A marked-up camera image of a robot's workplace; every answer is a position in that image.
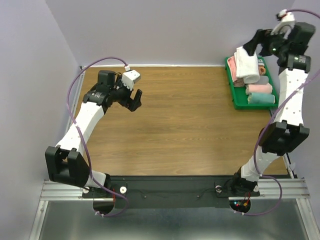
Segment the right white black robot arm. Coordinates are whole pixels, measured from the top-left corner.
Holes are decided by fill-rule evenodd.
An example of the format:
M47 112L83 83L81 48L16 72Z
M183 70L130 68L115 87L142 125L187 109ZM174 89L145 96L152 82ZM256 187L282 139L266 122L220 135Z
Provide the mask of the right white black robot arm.
M275 30L259 29L253 38L236 50L236 58L257 59L260 55L277 57L280 94L278 108L259 134L250 160L233 175L230 190L235 195L258 192L258 180L277 158L292 152L310 134L304 126L302 104L304 87L311 69L311 57L305 55L316 27L306 22L280 24Z

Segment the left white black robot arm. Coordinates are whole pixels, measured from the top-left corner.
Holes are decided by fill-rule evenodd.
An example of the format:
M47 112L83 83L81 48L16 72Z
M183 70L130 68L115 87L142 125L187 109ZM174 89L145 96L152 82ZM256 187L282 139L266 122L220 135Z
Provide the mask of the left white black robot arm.
M45 151L48 176L52 182L92 187L100 197L111 193L111 177L92 169L87 143L97 123L113 103L130 112L142 105L143 92L140 89L134 97L131 96L140 79L141 75L136 70L121 74L111 70L98 72L97 83L83 96L80 110L64 137Z

